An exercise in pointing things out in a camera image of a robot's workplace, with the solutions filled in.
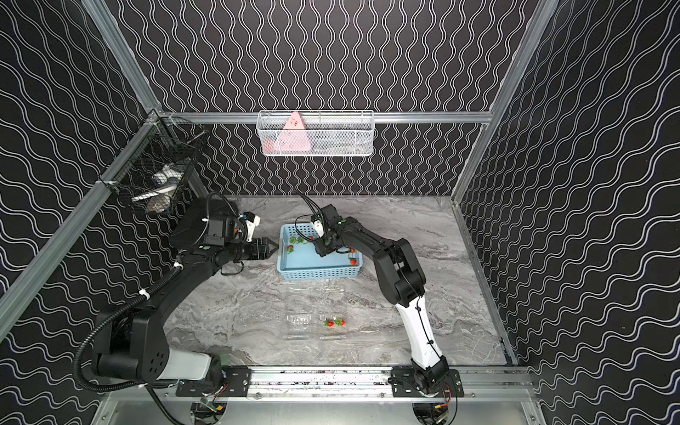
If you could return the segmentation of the light blue perforated plastic basket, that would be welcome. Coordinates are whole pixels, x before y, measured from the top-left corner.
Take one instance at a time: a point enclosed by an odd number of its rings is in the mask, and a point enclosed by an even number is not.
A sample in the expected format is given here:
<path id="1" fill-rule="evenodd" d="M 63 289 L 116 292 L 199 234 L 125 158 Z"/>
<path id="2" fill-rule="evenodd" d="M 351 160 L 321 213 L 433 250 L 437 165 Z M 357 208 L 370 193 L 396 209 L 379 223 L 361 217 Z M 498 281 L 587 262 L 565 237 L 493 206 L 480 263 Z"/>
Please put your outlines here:
<path id="1" fill-rule="evenodd" d="M 291 237 L 301 237 L 304 244 L 292 244 L 293 253 L 287 253 Z M 312 224 L 284 224 L 280 229 L 281 251 L 277 258 L 277 271 L 287 281 L 350 278 L 357 277 L 363 266 L 363 255 L 357 251 L 352 254 L 331 253 L 321 257 L 316 253 L 310 239 L 317 239 L 318 235 Z M 350 258 L 356 258 L 357 266 L 350 264 Z"/>

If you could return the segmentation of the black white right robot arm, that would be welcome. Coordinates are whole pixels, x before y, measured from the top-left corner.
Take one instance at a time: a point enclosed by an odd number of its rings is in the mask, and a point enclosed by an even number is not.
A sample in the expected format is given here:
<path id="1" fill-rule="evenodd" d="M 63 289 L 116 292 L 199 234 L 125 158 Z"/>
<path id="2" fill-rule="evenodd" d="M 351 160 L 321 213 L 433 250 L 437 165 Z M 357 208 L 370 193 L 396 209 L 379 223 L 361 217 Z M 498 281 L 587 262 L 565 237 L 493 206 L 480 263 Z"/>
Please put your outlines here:
<path id="1" fill-rule="evenodd" d="M 403 238 L 377 235 L 354 217 L 341 216 L 334 205 L 311 210 L 311 223 L 318 234 L 312 243 L 319 256 L 347 248 L 371 258 L 382 295 L 396 306 L 406 329 L 416 389 L 425 394 L 439 392 L 450 368 L 430 325 L 426 276 L 412 245 Z"/>

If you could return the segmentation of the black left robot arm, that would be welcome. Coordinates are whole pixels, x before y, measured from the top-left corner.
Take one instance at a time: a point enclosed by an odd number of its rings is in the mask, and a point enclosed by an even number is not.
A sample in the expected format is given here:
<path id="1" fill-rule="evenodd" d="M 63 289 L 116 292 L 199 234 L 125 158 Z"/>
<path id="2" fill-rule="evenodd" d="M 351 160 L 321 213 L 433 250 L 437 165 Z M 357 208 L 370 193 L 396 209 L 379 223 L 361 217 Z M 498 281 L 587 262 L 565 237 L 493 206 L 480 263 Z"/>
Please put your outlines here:
<path id="1" fill-rule="evenodd" d="M 176 350 L 165 324 L 201 284 L 228 264 L 270 259 L 279 246 L 254 237 L 260 219 L 240 212 L 217 192 L 195 200 L 169 237 L 175 263 L 156 283 L 139 290 L 127 304 L 104 310 L 74 354 L 77 388 L 97 393 L 156 382 L 196 382 L 213 392 L 224 385 L 217 356 Z"/>

